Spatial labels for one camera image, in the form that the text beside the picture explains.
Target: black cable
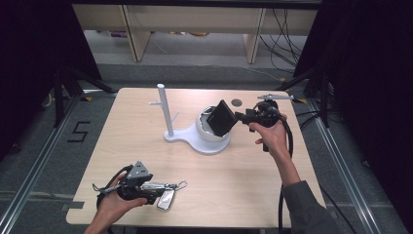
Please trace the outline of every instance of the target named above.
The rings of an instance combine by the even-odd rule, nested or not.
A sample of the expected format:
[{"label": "black cable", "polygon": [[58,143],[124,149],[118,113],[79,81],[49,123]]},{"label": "black cable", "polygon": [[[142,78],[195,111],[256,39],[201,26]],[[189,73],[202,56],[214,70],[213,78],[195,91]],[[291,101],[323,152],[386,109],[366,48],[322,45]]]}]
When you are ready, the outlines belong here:
[{"label": "black cable", "polygon": [[338,211],[338,213],[340,213],[341,217],[344,218],[347,225],[349,225],[350,229],[352,229],[352,232],[356,234],[357,232],[353,228],[352,224],[349,222],[349,220],[346,218],[346,216],[343,214],[343,212],[340,210],[340,208],[337,206],[334,200],[330,197],[330,195],[328,195],[328,193],[325,191],[325,189],[320,184],[319,184],[319,188],[321,189],[322,193],[324,193],[324,195],[330,200],[330,202],[333,204],[333,206]]},{"label": "black cable", "polygon": [[[282,121],[282,125],[285,128],[286,134],[288,136],[288,152],[289,152],[289,157],[292,158],[292,153],[293,153],[293,138],[292,138],[292,132],[291,129],[288,126],[288,123],[286,122],[286,119],[279,114],[279,119]],[[280,198],[279,198],[279,232],[282,232],[282,206],[283,206],[283,195],[282,192],[280,191]]]},{"label": "black cable", "polygon": [[292,49],[292,46],[295,47],[295,48],[296,48],[297,50],[299,50],[300,52],[301,52],[301,50],[300,50],[297,46],[295,46],[295,44],[294,44],[294,43],[291,41],[291,39],[289,38],[288,23],[287,23],[288,9],[284,9],[284,22],[283,22],[282,26],[281,26],[281,24],[280,24],[280,21],[279,21],[279,19],[278,19],[278,17],[277,17],[277,14],[276,14],[276,11],[275,11],[274,9],[273,9],[273,15],[274,15],[274,18],[275,18],[276,21],[277,21],[277,24],[279,25],[280,32],[281,32],[280,35],[279,35],[279,38],[277,39],[277,43],[278,43],[278,41],[279,41],[279,39],[280,39],[280,37],[281,37],[281,35],[282,35],[283,38],[285,39],[285,42],[287,43],[287,45],[288,45],[288,47],[289,47],[289,50],[288,50],[288,49],[284,49],[284,50],[291,52],[292,56],[294,57],[295,62],[297,62],[297,61],[298,61],[298,57],[297,57],[296,55],[298,55],[298,54],[294,52],[294,49]]},{"label": "black cable", "polygon": [[283,56],[282,54],[278,53],[277,51],[274,50],[274,47],[270,47],[267,42],[264,40],[264,38],[262,38],[262,36],[260,36],[261,41],[264,43],[264,45],[267,47],[267,49],[274,55],[276,55],[277,57],[279,57],[280,59],[286,61],[287,63],[289,63],[292,66],[295,66],[296,64],[289,60],[287,57]]}]

